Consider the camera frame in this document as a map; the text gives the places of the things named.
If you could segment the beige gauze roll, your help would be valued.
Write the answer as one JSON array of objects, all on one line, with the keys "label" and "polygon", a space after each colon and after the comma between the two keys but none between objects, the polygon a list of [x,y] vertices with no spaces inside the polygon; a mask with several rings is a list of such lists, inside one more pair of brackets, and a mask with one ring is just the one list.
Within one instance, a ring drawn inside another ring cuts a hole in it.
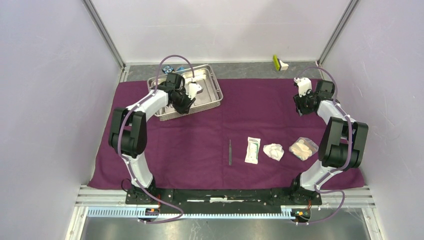
[{"label": "beige gauze roll", "polygon": [[319,150],[318,145],[309,138],[299,137],[290,147],[289,151],[301,161],[306,161]]}]

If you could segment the white sterile packet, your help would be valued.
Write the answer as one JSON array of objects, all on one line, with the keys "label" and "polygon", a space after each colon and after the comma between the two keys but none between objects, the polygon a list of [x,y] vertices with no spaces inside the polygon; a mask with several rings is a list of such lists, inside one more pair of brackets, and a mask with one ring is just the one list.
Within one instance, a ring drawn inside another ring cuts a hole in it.
[{"label": "white sterile packet", "polygon": [[247,149],[244,158],[245,163],[257,165],[259,162],[259,151],[261,146],[261,139],[248,137],[247,138]]}]

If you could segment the purple cloth wrap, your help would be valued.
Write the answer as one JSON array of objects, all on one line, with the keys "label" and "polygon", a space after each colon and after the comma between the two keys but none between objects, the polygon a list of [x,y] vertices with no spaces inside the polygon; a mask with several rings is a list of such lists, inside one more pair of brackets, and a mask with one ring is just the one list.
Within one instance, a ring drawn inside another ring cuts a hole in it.
[{"label": "purple cloth wrap", "polygon": [[[291,79],[220,79],[218,107],[160,121],[147,121],[146,161],[159,188],[284,188],[316,160],[289,152],[298,138],[319,143],[326,128],[316,114],[300,116]],[[248,137],[260,139],[258,164],[245,162]],[[232,166],[229,166],[229,140]],[[284,155],[271,159],[263,147],[280,144]]]}]

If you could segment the steel scalpel handle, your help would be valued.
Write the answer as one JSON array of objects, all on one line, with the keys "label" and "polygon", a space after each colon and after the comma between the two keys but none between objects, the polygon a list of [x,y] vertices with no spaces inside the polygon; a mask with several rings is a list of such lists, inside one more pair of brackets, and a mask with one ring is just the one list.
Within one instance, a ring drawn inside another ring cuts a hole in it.
[{"label": "steel scalpel handle", "polygon": [[229,139],[228,144],[228,165],[232,166],[232,141]]}]

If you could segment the metal instrument tray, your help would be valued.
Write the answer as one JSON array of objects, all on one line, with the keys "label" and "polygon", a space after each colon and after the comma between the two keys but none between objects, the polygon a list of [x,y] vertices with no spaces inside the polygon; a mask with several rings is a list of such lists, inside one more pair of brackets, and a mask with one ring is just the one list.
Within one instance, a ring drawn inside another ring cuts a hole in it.
[{"label": "metal instrument tray", "polygon": [[[190,67],[176,71],[176,74],[181,75],[185,79],[185,89],[188,92],[188,88],[191,83],[198,84],[201,89],[195,96],[195,101],[190,107],[188,114],[179,114],[172,105],[166,106],[158,110],[154,115],[159,118],[160,121],[168,121],[171,119],[183,117],[190,114],[206,111],[212,108],[216,108],[221,104],[224,97],[212,66],[209,64],[203,64],[194,66],[194,77]],[[151,77],[147,81],[149,90],[155,87],[156,77]]]}]

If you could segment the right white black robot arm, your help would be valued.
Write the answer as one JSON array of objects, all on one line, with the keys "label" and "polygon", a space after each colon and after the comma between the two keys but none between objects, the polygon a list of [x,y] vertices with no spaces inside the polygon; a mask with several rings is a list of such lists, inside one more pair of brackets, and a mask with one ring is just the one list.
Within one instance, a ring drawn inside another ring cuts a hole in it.
[{"label": "right white black robot arm", "polygon": [[321,187],[335,175],[360,166],[369,127],[342,109],[335,83],[319,80],[312,88],[311,80],[302,77],[295,78],[294,85],[298,89],[293,97],[298,114],[316,113],[326,123],[317,161],[292,181],[288,191],[293,203],[302,204],[318,198]]}]

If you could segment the white gauze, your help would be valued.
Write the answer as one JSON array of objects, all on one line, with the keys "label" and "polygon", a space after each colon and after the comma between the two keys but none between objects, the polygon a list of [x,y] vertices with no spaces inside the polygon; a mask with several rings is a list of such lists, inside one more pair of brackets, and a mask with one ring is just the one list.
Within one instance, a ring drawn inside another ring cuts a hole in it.
[{"label": "white gauze", "polygon": [[280,161],[284,156],[283,146],[277,143],[271,143],[263,146],[263,152],[271,159]]}]

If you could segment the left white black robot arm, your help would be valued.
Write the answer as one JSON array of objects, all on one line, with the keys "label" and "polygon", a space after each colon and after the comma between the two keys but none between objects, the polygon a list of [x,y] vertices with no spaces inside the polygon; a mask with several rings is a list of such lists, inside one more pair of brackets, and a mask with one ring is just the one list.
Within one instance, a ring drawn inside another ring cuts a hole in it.
[{"label": "left white black robot arm", "polygon": [[157,81],[141,100],[112,111],[108,144],[124,161],[130,175],[127,204],[152,204],[157,198],[154,177],[145,156],[148,120],[167,106],[179,114],[188,114],[202,90],[196,82],[186,82],[182,75],[169,73],[164,82]]}]

